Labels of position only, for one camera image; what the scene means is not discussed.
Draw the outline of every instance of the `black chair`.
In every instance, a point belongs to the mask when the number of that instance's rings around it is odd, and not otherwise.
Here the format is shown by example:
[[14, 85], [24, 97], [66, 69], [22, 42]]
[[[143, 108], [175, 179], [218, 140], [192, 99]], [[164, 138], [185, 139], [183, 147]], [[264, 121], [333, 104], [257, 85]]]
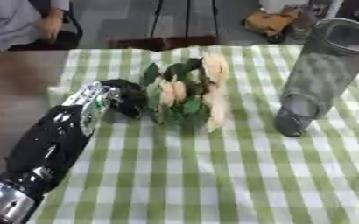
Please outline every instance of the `black chair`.
[[[50, 10], [50, 1], [49, 0], [29, 0], [30, 3], [37, 9], [37, 11], [44, 18], [47, 16], [48, 11]], [[57, 40], [51, 44], [50, 49], [45, 50], [71, 50], [76, 49], [83, 37], [83, 29], [74, 16], [74, 4], [69, 4], [69, 10], [64, 14], [64, 24], [72, 24], [74, 26], [75, 32], [73, 31], [63, 31], [59, 32]], [[39, 49], [29, 49], [28, 45], [25, 46], [25, 50], [39, 50]]]

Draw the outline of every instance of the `robotic arm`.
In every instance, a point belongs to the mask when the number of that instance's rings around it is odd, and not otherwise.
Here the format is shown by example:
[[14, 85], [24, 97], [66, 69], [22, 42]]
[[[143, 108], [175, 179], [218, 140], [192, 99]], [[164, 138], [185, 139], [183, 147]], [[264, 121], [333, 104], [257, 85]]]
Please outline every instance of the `robotic arm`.
[[26, 223], [77, 161], [110, 108], [136, 117], [146, 103], [139, 85], [94, 82], [51, 108], [19, 140], [0, 174], [0, 224]]

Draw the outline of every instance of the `table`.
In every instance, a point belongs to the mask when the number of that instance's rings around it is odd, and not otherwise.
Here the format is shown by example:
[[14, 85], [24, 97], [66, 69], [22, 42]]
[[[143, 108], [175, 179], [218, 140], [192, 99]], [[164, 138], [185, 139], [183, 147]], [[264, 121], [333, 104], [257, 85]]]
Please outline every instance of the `table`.
[[57, 83], [67, 54], [0, 54], [0, 172], [11, 147], [47, 111], [46, 88]]

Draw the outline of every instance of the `floor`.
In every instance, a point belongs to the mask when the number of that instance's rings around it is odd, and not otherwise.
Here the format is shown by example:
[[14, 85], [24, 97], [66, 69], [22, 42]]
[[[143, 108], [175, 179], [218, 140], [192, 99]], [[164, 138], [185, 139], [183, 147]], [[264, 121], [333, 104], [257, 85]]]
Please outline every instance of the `floor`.
[[[260, 6], [258, 0], [215, 0], [221, 44], [249, 46], [265, 43], [260, 35], [246, 31], [241, 20]], [[212, 0], [191, 0], [190, 35], [214, 34]], [[108, 39], [149, 37], [158, 0], [77, 0], [75, 14], [85, 35], [81, 48], [105, 48]], [[155, 37], [183, 36], [187, 1], [163, 0]]]

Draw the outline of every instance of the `green checkered tablecloth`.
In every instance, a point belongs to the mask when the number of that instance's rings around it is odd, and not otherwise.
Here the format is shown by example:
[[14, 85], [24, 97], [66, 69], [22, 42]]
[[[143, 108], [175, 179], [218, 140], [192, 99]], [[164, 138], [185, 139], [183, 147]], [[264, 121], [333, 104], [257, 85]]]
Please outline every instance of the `green checkered tablecloth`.
[[299, 46], [76, 50], [59, 85], [138, 81], [152, 62], [203, 52], [224, 54], [232, 70], [224, 127], [185, 133], [115, 114], [32, 223], [359, 224], [359, 77], [303, 137], [273, 128]]

